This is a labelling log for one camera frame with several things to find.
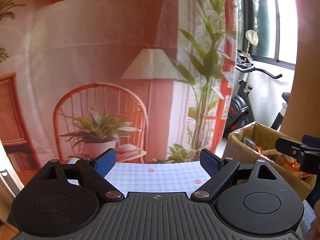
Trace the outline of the wooden door panel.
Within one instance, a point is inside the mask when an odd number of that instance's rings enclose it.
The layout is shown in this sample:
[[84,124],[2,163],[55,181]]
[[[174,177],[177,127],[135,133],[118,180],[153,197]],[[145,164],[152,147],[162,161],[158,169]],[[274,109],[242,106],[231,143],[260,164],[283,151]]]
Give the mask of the wooden door panel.
[[319,0],[296,0],[297,62],[280,131],[300,141],[319,137]]

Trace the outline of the taped cardboard box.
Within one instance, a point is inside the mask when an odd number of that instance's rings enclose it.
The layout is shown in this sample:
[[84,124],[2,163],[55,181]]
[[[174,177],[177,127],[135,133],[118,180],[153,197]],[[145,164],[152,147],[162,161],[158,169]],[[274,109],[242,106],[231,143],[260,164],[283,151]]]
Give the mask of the taped cardboard box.
[[264,151],[276,149],[275,143],[280,137],[291,140],[290,137],[283,133],[253,122],[229,134],[223,157],[232,157],[241,164],[255,164],[259,159],[267,161],[294,189],[301,200],[305,200],[314,188],[316,183],[315,175],[311,175],[306,179],[300,179],[294,174],[287,172],[281,166],[267,160],[266,157],[260,156],[254,150],[255,146],[261,147]]

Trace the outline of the window with dark frame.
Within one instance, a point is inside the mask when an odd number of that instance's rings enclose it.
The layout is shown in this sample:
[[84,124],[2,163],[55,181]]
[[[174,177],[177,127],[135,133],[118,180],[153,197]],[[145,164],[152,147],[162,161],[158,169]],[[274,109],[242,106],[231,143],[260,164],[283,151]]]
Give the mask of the window with dark frame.
[[255,61],[294,69],[297,61],[296,0],[236,0],[238,48]]

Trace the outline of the orange snack packet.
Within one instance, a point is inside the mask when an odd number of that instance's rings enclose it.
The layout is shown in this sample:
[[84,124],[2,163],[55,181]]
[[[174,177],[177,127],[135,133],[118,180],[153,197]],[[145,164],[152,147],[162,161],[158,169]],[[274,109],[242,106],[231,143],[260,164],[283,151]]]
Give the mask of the orange snack packet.
[[282,154],[278,152],[276,149],[272,150],[263,150],[259,146],[255,146],[255,152],[257,152],[260,156],[266,157],[267,160],[271,161],[272,163],[277,164],[284,168],[287,172],[294,174],[296,177],[300,179],[306,179],[311,176],[311,174],[302,172],[300,168],[300,164],[297,160],[293,157],[288,155]]

